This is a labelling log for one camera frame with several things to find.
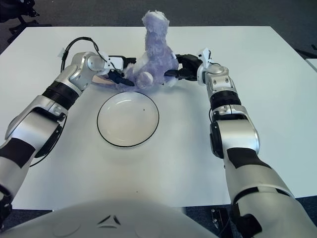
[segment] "stuffed animal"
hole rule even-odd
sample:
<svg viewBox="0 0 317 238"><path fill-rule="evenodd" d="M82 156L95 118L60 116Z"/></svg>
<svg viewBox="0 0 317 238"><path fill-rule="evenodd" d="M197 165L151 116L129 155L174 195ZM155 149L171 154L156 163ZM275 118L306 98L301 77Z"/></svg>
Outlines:
<svg viewBox="0 0 317 238"><path fill-rule="evenodd" d="M142 18L147 30L145 36L145 53L137 59L136 64L129 64L124 70L125 78L135 86L124 84L109 84L105 80L95 79L93 82L105 87L115 87L119 91L140 91L151 88L155 84L173 86L178 80L175 77L164 76L170 69L178 69L178 61L171 48L166 43L169 20L162 12L149 11Z"/></svg>

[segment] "black joint band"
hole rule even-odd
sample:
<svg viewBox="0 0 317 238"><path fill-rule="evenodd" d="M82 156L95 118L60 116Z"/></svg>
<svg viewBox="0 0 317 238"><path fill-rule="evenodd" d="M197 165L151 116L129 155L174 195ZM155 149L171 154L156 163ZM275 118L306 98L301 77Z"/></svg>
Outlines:
<svg viewBox="0 0 317 238"><path fill-rule="evenodd" d="M79 95L66 84L54 81L42 94L62 105L67 110L75 103Z"/></svg>
<svg viewBox="0 0 317 238"><path fill-rule="evenodd" d="M23 140L12 138L0 149L0 156L12 160L22 168L31 158L35 148Z"/></svg>
<svg viewBox="0 0 317 238"><path fill-rule="evenodd" d="M211 109L225 105L241 105L238 94L233 91L224 90L213 94L210 98Z"/></svg>
<svg viewBox="0 0 317 238"><path fill-rule="evenodd" d="M249 148L227 149L228 158L237 169L245 165L260 165L271 169L271 167L258 158L257 153Z"/></svg>

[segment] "black cable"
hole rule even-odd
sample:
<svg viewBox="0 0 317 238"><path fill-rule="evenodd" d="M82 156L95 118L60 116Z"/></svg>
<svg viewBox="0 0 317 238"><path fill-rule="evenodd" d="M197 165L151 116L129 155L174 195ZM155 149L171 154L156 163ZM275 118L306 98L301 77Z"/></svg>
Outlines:
<svg viewBox="0 0 317 238"><path fill-rule="evenodd" d="M36 162L36 163L30 165L30 167L35 166L35 165L37 165L39 162L43 161L43 160L49 155L49 153L54 149L54 147L56 146L56 144L57 144L57 142L58 142L58 140L59 140L59 138L60 138L60 136L61 136L61 134L62 134L62 132L63 132L63 130L64 130L66 121L67 121L67 116L65 117L65 121L64 121L63 127L61 128L61 131L60 131L60 134L59 134L58 138L56 139L54 145L51 147L51 149L48 151L48 153L47 153L42 159L40 159L38 162Z"/></svg>
<svg viewBox="0 0 317 238"><path fill-rule="evenodd" d="M224 231L224 230L226 229L226 227L228 226L229 222L230 222L230 219L228 219L226 225L224 225L224 227L223 227L222 230L217 234L217 236L220 236L220 235L223 233L223 231Z"/></svg>

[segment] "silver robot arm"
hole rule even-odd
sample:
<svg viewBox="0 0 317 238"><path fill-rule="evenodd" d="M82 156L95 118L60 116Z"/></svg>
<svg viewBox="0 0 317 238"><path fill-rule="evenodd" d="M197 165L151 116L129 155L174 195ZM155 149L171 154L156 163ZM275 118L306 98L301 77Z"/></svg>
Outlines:
<svg viewBox="0 0 317 238"><path fill-rule="evenodd" d="M32 159L46 155L56 143L62 131L60 124L93 76L123 69L121 57L106 58L107 63L95 53L77 53L52 85L10 123L5 143L0 146L0 229Z"/></svg>
<svg viewBox="0 0 317 238"><path fill-rule="evenodd" d="M233 221L243 237L316 237L317 228L277 172L257 154L260 140L241 105L229 70L199 53L197 80L206 84L211 103L213 153L222 158Z"/></svg>

